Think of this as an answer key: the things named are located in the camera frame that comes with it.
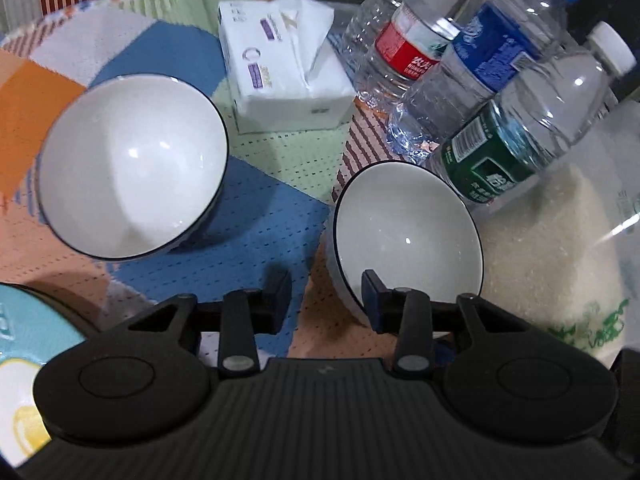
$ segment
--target plastic water bottle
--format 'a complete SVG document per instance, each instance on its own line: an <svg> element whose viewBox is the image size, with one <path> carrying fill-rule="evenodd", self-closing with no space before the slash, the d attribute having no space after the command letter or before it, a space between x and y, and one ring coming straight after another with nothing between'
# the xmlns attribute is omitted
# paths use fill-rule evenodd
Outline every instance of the plastic water bottle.
<svg viewBox="0 0 640 480"><path fill-rule="evenodd" d="M424 165L471 203L487 203L580 141L611 81L635 64L622 38L600 22L584 47L520 72Z"/></svg>
<svg viewBox="0 0 640 480"><path fill-rule="evenodd" d="M391 149L420 163L531 60L553 54L575 0L489 0L387 121Z"/></svg>
<svg viewBox="0 0 640 480"><path fill-rule="evenodd" d="M388 113L485 1L404 0L360 64L355 86L361 101Z"/></svg>
<svg viewBox="0 0 640 480"><path fill-rule="evenodd" d="M340 55L354 72L382 28L391 20L403 0L364 0L347 26L340 43Z"/></svg>

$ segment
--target white tissue box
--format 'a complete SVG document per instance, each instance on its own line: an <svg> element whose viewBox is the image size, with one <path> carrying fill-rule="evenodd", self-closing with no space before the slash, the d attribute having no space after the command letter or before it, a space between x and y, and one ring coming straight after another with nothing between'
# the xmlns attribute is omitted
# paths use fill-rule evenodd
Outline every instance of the white tissue box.
<svg viewBox="0 0 640 480"><path fill-rule="evenodd" d="M351 118L355 90L315 0L225 0L219 35L240 133L321 130Z"/></svg>

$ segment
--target ribbed plastic surface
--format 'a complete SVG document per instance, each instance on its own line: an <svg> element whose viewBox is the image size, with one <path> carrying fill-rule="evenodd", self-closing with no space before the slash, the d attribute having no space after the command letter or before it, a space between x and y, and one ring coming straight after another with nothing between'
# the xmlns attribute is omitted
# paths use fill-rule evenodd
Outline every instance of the ribbed plastic surface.
<svg viewBox="0 0 640 480"><path fill-rule="evenodd" d="M57 440L19 470L27 480L623 479L594 440L527 449L474 433L424 382L379 360L272 359L222 383L175 433L125 449Z"/></svg>

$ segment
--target tablecloth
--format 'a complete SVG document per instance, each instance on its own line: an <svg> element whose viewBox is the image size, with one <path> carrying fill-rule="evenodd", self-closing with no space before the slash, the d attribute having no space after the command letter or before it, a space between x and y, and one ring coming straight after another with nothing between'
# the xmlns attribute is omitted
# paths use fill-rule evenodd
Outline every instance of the tablecloth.
<svg viewBox="0 0 640 480"><path fill-rule="evenodd" d="M324 266L321 233L348 178L393 158L382 123L357 110L336 130L239 135L217 38L220 0L92 0L13 31L0 42L0 282L23 283L71 306L99 329L191 292L218 300L260 286L270 266L292 273L283 329L257 337L268 356L387 357L394 338L359 325ZM229 129L220 207L179 250L110 264L63 245L44 224L35 165L48 127L86 88L117 75L176 76L210 96ZM217 333L200 356L216 362Z"/></svg>

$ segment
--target circular button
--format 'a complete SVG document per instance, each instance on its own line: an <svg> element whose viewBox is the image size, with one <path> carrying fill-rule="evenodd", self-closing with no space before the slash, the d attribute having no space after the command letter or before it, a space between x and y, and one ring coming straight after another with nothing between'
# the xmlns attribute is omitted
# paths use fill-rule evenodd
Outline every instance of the circular button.
<svg viewBox="0 0 640 480"><path fill-rule="evenodd" d="M153 367L135 357L105 357L91 362L80 372L80 384L103 399L131 397L154 380Z"/></svg>
<svg viewBox="0 0 640 480"><path fill-rule="evenodd" d="M429 368L429 360L421 355L405 355L398 359L398 366L407 372L421 372Z"/></svg>
<svg viewBox="0 0 640 480"><path fill-rule="evenodd" d="M254 365L254 360L246 355L231 355L225 357L222 365L230 372L244 372Z"/></svg>
<svg viewBox="0 0 640 480"><path fill-rule="evenodd" d="M498 382L507 392L523 399L555 399L569 390L571 377L556 363L526 358L502 366Z"/></svg>

